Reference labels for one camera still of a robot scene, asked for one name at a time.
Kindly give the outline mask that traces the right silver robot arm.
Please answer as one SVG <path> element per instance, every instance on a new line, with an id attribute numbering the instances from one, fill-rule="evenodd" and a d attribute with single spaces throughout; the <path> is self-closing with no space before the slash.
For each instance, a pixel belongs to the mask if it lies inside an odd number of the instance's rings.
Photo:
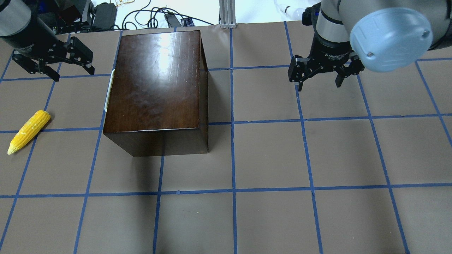
<path id="1" fill-rule="evenodd" d="M 289 82 L 335 72 L 344 79 L 368 69 L 406 67 L 427 51 L 451 46 L 450 0 L 322 0 L 302 14 L 314 36 L 306 58 L 292 56 Z"/>

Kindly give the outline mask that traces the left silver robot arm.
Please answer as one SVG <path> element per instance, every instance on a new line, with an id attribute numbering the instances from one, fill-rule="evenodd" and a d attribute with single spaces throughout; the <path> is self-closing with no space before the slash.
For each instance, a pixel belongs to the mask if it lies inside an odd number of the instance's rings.
<path id="1" fill-rule="evenodd" d="M 67 42 L 59 40 L 23 1 L 2 0 L 0 21 L 1 39 L 14 49 L 13 61 L 28 73 L 44 74 L 59 81 L 60 75 L 50 65 L 64 62 L 95 74 L 92 50 L 74 36 Z"/>

